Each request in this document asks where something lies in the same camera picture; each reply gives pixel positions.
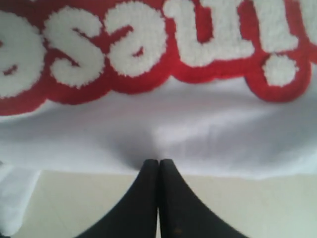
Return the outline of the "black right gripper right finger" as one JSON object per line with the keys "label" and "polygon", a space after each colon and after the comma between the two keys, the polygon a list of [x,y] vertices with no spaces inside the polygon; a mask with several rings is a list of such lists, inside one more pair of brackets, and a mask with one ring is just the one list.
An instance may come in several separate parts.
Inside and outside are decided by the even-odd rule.
{"label": "black right gripper right finger", "polygon": [[171,159],[159,163],[158,209],[162,238],[236,238],[238,231],[190,189]]}

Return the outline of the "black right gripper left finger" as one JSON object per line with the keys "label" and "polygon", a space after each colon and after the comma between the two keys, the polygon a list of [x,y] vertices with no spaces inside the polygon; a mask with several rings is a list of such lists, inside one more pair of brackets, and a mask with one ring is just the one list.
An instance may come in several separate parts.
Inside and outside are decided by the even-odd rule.
{"label": "black right gripper left finger", "polygon": [[145,160],[136,179],[121,200],[81,238],[154,238],[158,206],[157,160]]}

